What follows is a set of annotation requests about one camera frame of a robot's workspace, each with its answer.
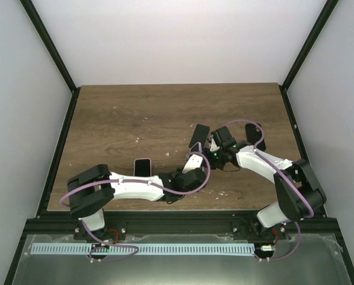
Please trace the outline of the black smartphone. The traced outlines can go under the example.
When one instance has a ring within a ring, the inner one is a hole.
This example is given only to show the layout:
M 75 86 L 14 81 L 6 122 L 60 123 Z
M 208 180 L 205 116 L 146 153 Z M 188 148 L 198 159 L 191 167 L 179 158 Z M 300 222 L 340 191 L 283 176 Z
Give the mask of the black smartphone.
M 196 142 L 201 142 L 203 145 L 203 148 L 206 144 L 206 140 L 208 138 L 208 135 L 210 133 L 210 127 L 202 124 L 197 124 L 194 133 L 192 135 L 192 138 L 190 140 L 190 143 L 196 143 Z

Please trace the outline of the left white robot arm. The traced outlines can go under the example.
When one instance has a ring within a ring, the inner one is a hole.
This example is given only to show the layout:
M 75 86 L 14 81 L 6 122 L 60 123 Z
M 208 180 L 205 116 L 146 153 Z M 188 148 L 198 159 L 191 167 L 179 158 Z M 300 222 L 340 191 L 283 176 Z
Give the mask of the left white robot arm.
M 69 207 L 71 216 L 87 227 L 90 236 L 100 240 L 108 233 L 103 212 L 108 202 L 140 199 L 172 204 L 200 191 L 208 179 L 202 166 L 139 177 L 109 172 L 108 165 L 98 164 L 68 180 L 68 193 L 60 203 Z

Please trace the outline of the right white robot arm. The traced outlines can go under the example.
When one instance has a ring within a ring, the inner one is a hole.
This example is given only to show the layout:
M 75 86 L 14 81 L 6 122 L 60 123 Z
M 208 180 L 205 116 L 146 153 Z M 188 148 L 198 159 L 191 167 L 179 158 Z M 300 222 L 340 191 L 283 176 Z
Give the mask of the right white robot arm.
M 327 202 L 326 194 L 311 165 L 304 159 L 281 159 L 256 148 L 254 143 L 236 141 L 225 126 L 211 132 L 203 148 L 212 169 L 223 170 L 231 163 L 250 170 L 275 186 L 277 201 L 256 214 L 251 234 L 264 239 L 279 223 L 311 218 Z

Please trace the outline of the black phone case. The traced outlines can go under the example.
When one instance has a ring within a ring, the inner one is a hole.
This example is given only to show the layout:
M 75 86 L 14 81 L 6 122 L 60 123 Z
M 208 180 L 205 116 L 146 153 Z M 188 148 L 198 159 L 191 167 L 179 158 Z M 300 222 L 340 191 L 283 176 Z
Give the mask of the black phone case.
M 245 134 L 246 134 L 247 141 L 252 145 L 255 145 L 255 143 L 261 138 L 261 131 L 258 129 L 258 127 L 256 127 L 251 123 L 247 123 L 245 125 Z M 261 151 L 265 151 L 266 150 L 265 141 L 262 140 L 257 145 L 256 148 Z

